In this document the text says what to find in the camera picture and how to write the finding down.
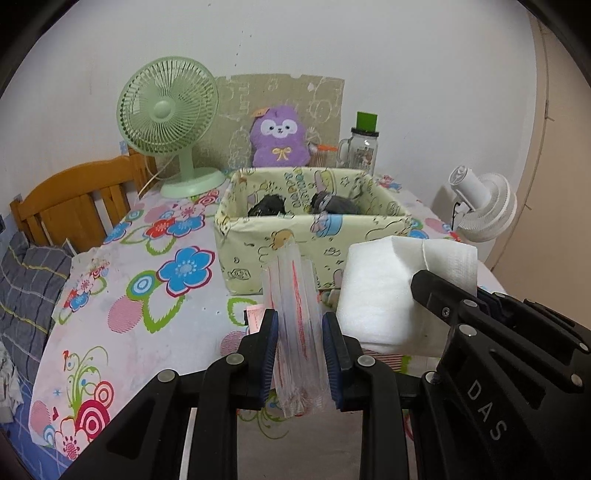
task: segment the white foam block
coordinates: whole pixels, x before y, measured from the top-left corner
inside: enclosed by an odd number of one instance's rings
[[[403,236],[351,245],[337,310],[343,334],[378,353],[441,356],[449,328],[410,289],[425,269],[476,295],[476,247]]]

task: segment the fan base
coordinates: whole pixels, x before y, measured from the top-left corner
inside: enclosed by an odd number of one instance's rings
[[[160,195],[168,199],[182,199],[201,195],[219,187],[226,177],[216,168],[195,168],[194,178],[182,181],[180,174],[167,180],[160,189]]]

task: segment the wooden headboard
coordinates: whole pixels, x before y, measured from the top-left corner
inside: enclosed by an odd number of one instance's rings
[[[129,212],[124,184],[133,181],[139,192],[152,177],[146,160],[150,170],[156,172],[152,157],[145,159],[129,149],[129,156],[83,163],[56,173],[22,202],[14,200],[10,204],[17,227],[37,245],[50,245],[43,222],[55,245],[69,238],[80,252],[98,247],[106,234],[92,193],[100,194],[111,224],[117,225]]]

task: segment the yellow bow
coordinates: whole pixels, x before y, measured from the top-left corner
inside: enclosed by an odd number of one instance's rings
[[[285,147],[285,148],[274,148],[273,150],[271,150],[271,153],[273,155],[279,155],[277,157],[277,161],[280,160],[287,160],[287,156],[291,153],[291,147]]]

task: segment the storage box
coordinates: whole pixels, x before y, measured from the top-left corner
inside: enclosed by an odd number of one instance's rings
[[[317,192],[351,198],[363,215],[310,214]],[[248,217],[265,195],[285,198],[286,215]],[[352,244],[406,235],[411,216],[392,194],[362,170],[344,168],[244,168],[232,176],[215,216],[218,259],[228,290],[261,291],[262,266],[291,237],[312,260],[319,288],[340,288]]]

